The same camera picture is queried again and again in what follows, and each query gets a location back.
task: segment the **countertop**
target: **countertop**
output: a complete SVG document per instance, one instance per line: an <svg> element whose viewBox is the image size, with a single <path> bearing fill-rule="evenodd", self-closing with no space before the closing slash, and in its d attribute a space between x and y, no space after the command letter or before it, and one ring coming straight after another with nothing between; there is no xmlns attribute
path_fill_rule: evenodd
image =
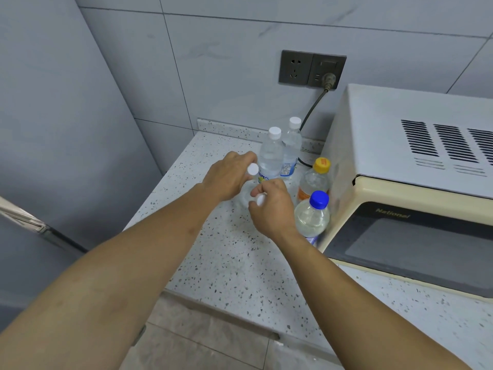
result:
<svg viewBox="0 0 493 370"><path fill-rule="evenodd" d="M201 182L209 167L228 151L259 149L258 142L196 132L127 228ZM292 193L294 181L305 170L297 166L297 176L288 187ZM493 368L492 304L341 268L473 369ZM275 244L255 229L248 210L237 198L221 203L207 218L166 289L333 353L286 260Z"/></svg>

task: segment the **tiled floor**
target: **tiled floor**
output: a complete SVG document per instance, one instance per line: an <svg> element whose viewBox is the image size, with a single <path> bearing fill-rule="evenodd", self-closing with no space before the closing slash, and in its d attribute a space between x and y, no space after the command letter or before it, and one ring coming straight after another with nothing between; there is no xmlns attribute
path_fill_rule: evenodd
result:
<svg viewBox="0 0 493 370"><path fill-rule="evenodd" d="M146 332L129 350L120 370L302 368L342 370L163 295L148 319Z"/></svg>

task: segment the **white bottle cap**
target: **white bottle cap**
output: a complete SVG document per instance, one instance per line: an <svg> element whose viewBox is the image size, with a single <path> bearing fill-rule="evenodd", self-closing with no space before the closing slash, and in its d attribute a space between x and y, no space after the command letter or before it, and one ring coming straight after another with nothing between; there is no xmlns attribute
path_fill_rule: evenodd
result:
<svg viewBox="0 0 493 370"><path fill-rule="evenodd" d="M301 126L301 119L298 117L289 118L289 128L292 130L299 130Z"/></svg>
<svg viewBox="0 0 493 370"><path fill-rule="evenodd" d="M256 163L249 164L246 172L252 176L255 176L256 174L258 174L258 165Z"/></svg>
<svg viewBox="0 0 493 370"><path fill-rule="evenodd" d="M255 196L255 202L257 205L262 205L265 201L265 193L259 193L258 195Z"/></svg>
<svg viewBox="0 0 493 370"><path fill-rule="evenodd" d="M272 139L272 140L277 140L280 138L280 133L281 133L281 130L279 127L271 127L269 129L269 137Z"/></svg>

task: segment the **microwave top panel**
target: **microwave top panel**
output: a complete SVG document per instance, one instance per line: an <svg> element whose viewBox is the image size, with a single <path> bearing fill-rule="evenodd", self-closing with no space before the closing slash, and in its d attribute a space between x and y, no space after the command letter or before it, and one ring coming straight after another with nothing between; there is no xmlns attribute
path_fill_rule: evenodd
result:
<svg viewBox="0 0 493 370"><path fill-rule="evenodd" d="M341 113L350 117L356 175L493 198L493 99L346 91L340 109L349 110Z"/></svg>

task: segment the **power outlet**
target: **power outlet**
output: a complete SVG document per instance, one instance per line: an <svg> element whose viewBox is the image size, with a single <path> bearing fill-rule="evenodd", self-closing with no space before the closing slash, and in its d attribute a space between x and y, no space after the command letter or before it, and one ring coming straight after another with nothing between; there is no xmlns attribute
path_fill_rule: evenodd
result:
<svg viewBox="0 0 493 370"><path fill-rule="evenodd" d="M346 63L346 56L344 55L323 55L313 54L311 61L310 74L308 75L307 86L309 87L323 87L322 78L327 73L332 73L336 76L336 82L332 86L335 90L339 84L339 78L342 75L344 64Z"/></svg>
<svg viewBox="0 0 493 370"><path fill-rule="evenodd" d="M306 86L310 75L313 53L282 51L279 83Z"/></svg>

